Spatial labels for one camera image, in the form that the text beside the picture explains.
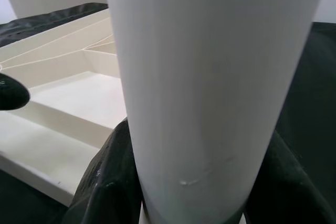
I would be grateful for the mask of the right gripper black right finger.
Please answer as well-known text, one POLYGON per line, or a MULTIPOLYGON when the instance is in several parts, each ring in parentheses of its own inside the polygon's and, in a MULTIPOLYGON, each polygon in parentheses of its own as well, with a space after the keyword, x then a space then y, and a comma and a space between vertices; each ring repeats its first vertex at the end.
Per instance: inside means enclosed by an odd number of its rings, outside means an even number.
POLYGON ((274 132, 245 206, 247 223, 335 223, 330 206, 274 132))

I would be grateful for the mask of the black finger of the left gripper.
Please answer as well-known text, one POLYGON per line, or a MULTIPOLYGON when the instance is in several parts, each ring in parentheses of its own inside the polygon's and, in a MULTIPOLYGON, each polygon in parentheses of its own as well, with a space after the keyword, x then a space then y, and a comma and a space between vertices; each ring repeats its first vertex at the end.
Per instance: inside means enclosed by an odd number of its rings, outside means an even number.
POLYGON ((17 80, 1 73, 1 111, 17 110, 29 102, 29 91, 17 80))

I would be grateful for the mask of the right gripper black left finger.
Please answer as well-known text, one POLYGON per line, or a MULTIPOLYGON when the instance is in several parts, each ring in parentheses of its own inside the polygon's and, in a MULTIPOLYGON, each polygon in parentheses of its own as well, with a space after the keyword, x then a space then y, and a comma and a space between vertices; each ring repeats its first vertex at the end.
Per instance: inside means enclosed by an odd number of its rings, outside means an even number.
POLYGON ((142 190, 128 120, 121 121, 89 163, 63 223, 139 223, 142 190))

